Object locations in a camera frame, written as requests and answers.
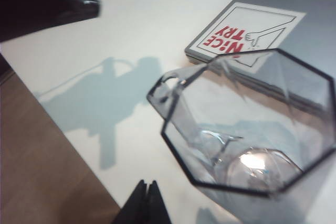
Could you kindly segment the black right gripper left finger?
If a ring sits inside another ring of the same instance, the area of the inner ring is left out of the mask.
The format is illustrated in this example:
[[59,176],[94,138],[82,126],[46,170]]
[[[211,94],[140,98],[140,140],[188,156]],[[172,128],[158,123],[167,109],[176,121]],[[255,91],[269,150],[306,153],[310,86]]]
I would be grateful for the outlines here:
[[1,42],[96,18],[99,0],[1,0]]

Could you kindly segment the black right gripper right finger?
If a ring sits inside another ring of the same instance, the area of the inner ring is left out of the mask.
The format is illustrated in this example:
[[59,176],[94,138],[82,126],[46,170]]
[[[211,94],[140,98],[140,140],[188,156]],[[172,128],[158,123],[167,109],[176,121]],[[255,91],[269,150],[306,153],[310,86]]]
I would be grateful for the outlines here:
[[171,223],[157,182],[140,180],[113,223]]

